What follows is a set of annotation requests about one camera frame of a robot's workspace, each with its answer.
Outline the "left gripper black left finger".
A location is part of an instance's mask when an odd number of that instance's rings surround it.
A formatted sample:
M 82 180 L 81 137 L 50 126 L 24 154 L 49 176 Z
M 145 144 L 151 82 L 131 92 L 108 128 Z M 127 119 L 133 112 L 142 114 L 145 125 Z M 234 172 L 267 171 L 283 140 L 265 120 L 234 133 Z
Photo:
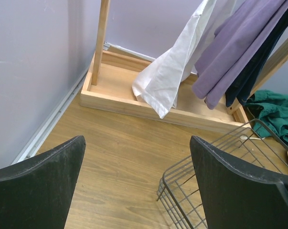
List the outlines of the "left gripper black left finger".
M 0 229 L 63 229 L 85 148 L 78 135 L 0 169 Z

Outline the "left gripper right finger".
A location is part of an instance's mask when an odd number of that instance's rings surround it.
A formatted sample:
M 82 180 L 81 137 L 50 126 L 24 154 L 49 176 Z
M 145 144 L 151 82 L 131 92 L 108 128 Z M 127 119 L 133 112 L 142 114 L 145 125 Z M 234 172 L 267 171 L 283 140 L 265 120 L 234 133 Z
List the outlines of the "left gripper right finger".
M 288 229 L 288 175 L 273 172 L 198 136 L 190 151 L 210 229 Z

